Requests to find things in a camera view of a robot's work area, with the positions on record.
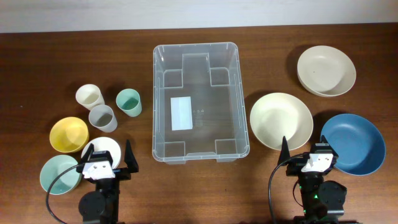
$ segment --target wire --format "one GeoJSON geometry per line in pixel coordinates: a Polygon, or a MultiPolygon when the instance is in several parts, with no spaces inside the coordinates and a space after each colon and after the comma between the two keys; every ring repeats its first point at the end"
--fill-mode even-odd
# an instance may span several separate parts
{"type": "Polygon", "coordinates": [[[303,205],[300,204],[300,203],[297,201],[296,196],[294,195],[294,190],[296,189],[296,186],[297,186],[298,183],[299,183],[299,181],[296,181],[296,183],[295,183],[294,186],[293,186],[293,198],[294,198],[294,200],[298,203],[298,205],[300,205],[300,206],[302,207],[303,205]]]}
{"type": "Polygon", "coordinates": [[[276,222],[276,219],[275,219],[275,214],[274,214],[274,211],[273,211],[273,209],[272,209],[272,202],[271,202],[271,183],[272,183],[272,178],[274,177],[274,174],[276,173],[276,171],[277,171],[281,166],[283,166],[283,165],[285,165],[286,163],[288,163],[288,161],[290,161],[290,160],[292,160],[292,159],[294,159],[294,158],[300,157],[300,156],[304,156],[304,155],[306,155],[306,154],[308,154],[308,153],[309,153],[309,152],[304,152],[304,153],[301,153],[301,154],[297,154],[297,155],[292,156],[292,157],[286,159],[285,161],[281,162],[279,165],[277,165],[277,166],[275,167],[274,171],[272,171],[272,174],[271,174],[271,176],[269,177],[269,182],[268,182],[268,205],[269,205],[269,211],[270,211],[270,213],[271,213],[272,222],[273,222],[274,224],[277,224],[277,222],[276,222]]]}
{"type": "Polygon", "coordinates": [[[51,215],[54,219],[56,219],[56,221],[58,221],[58,222],[60,222],[60,223],[67,224],[66,222],[64,222],[64,221],[62,221],[61,219],[59,219],[59,218],[52,212],[52,210],[51,210],[51,208],[50,208],[49,196],[50,196],[51,188],[52,188],[53,185],[56,183],[56,181],[57,181],[59,178],[61,178],[61,176],[62,176],[63,174],[66,174],[67,172],[73,170],[74,168],[80,167],[80,166],[82,166],[82,165],[83,165],[83,164],[77,164],[77,165],[74,165],[73,167],[68,168],[67,170],[63,171],[60,175],[58,175],[58,177],[56,177],[56,178],[53,180],[53,182],[50,184],[49,189],[47,190],[47,194],[46,194],[46,196],[45,196],[45,205],[47,206],[47,210],[49,211],[50,215],[51,215]]]}

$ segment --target bowl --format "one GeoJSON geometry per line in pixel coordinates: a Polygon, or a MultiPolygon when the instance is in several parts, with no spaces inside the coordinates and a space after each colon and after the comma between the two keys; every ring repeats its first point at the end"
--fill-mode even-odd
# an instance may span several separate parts
{"type": "Polygon", "coordinates": [[[306,90],[324,97],[346,93],[356,79],[355,66],[349,57],[329,46],[307,49],[298,59],[297,74],[306,90]]]}
{"type": "Polygon", "coordinates": [[[334,116],[323,126],[321,135],[339,155],[335,167],[347,174],[372,174],[386,158],[383,136],[375,125],[361,116],[334,116]]]}
{"type": "Polygon", "coordinates": [[[119,144],[115,140],[108,138],[108,137],[99,137],[99,138],[93,139],[89,143],[87,143],[87,145],[81,152],[81,157],[83,157],[85,155],[90,144],[94,145],[95,152],[109,151],[111,153],[111,157],[113,160],[112,169],[116,169],[118,167],[120,160],[121,160],[121,149],[120,149],[119,144]]]}
{"type": "MultiPolygon", "coordinates": [[[[76,159],[72,156],[60,155],[48,160],[40,172],[40,184],[47,191],[54,181],[63,171],[77,165],[76,159]]],[[[81,180],[81,174],[73,169],[59,178],[51,188],[50,194],[61,195],[73,190],[81,180]]]]}
{"type": "Polygon", "coordinates": [[[58,152],[80,151],[87,142],[87,125],[80,118],[63,118],[52,127],[50,132],[50,144],[58,152]]]}
{"type": "Polygon", "coordinates": [[[310,110],[286,93],[271,93],[257,100],[250,112],[250,125],[261,143],[276,150],[282,149],[284,136],[289,150],[303,146],[313,130],[310,110]]]}

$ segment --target white cup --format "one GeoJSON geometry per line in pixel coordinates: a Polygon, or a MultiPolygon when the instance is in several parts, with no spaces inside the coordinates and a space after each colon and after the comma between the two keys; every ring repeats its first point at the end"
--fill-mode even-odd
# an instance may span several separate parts
{"type": "Polygon", "coordinates": [[[89,110],[92,110],[97,105],[105,104],[100,89],[93,84],[86,84],[80,87],[76,92],[76,101],[89,110]]]}
{"type": "Polygon", "coordinates": [[[88,115],[90,124],[99,130],[110,133],[118,127],[112,108],[106,105],[95,106],[88,115]]]}

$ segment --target yellow bowl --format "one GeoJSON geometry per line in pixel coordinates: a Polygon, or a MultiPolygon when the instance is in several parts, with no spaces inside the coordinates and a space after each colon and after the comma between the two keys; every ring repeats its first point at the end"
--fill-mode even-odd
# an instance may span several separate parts
{"type": "Polygon", "coordinates": [[[80,118],[63,118],[52,127],[50,132],[51,146],[58,152],[80,151],[87,142],[87,125],[80,118]]]}

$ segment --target white label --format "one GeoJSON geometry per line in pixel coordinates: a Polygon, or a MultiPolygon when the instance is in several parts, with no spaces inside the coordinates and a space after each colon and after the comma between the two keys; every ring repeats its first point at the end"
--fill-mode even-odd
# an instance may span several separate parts
{"type": "Polygon", "coordinates": [[[174,97],[170,99],[172,109],[172,130],[192,129],[191,97],[174,97]]]}

